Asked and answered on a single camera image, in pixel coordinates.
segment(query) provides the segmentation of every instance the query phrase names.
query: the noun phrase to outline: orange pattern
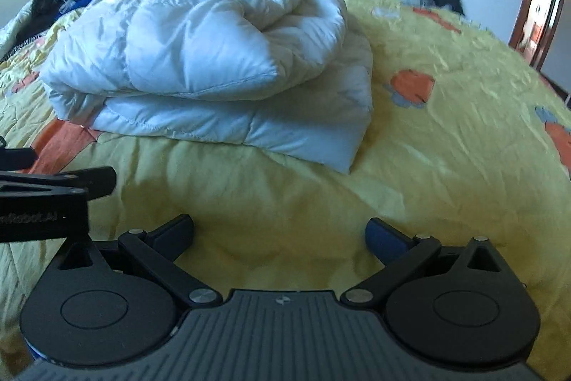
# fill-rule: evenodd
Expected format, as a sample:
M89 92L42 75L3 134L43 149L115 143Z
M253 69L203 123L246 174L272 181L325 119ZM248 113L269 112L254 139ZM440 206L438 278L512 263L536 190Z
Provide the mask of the orange pattern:
M426 9L421 9L419 7L413 7L412 11L415 12L415 14L424 15L425 17L428 17L429 19L435 21L436 23L438 23L438 25L442 26L443 28L447 29L448 31L453 31L455 33L461 34L461 31L458 28L456 28L449 21L444 20L436 12L432 12L432 11L429 11Z
M35 80L38 79L39 72L31 72L27 75L23 80L18 81L14 86L12 86L12 93L16 94L16 92L24 89L30 83L33 83Z
M62 171L88 145L97 142L101 133L68 121L52 120L32 143L38 160L25 172L49 175Z
M392 88L413 105L428 102L434 83L432 76L416 70L401 70L390 80Z
M561 163L567 167L571 173L571 134L569 134L564 126L550 121L545 123L545 130L559 152Z

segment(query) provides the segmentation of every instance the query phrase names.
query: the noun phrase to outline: logo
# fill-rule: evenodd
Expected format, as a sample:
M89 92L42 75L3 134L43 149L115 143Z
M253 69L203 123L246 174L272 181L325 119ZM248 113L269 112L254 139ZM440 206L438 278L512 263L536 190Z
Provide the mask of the logo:
M276 299L276 303L280 305L287 305L291 302L291 299L288 296L281 296Z

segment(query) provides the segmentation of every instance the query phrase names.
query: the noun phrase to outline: metal screw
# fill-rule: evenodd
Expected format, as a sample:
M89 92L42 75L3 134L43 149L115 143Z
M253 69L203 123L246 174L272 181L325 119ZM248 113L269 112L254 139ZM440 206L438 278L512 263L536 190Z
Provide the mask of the metal screw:
M352 289L345 294L345 298L353 304L366 304L373 300L373 297L373 293L366 289Z
M218 295L212 289L195 289L188 295L188 298L195 304L210 304L216 300Z

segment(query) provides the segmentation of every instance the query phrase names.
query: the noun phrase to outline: yellow bedspread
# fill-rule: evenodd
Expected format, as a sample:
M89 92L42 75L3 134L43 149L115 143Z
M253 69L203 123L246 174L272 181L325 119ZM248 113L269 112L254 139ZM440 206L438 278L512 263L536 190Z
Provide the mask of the yellow bedspread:
M189 213L178 265L231 288L345 290L380 268L373 216L445 244L489 236L539 306L531 365L550 381L571 353L571 116L489 32L395 0L347 0L375 53L375 113L350 175L251 147L102 134L67 167L112 165L115 193L90 205L92 237L152 230ZM29 145L53 119L36 70L78 14L0 64L0 135ZM19 83L13 94L12 88ZM0 378L27 358L18 314L60 241L0 245Z

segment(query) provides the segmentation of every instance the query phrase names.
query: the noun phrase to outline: white duvet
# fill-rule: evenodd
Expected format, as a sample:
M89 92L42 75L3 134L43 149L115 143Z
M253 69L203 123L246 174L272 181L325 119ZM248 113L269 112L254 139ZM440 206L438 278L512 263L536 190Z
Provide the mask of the white duvet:
M348 172L371 71L344 0L93 0L40 76L60 119Z

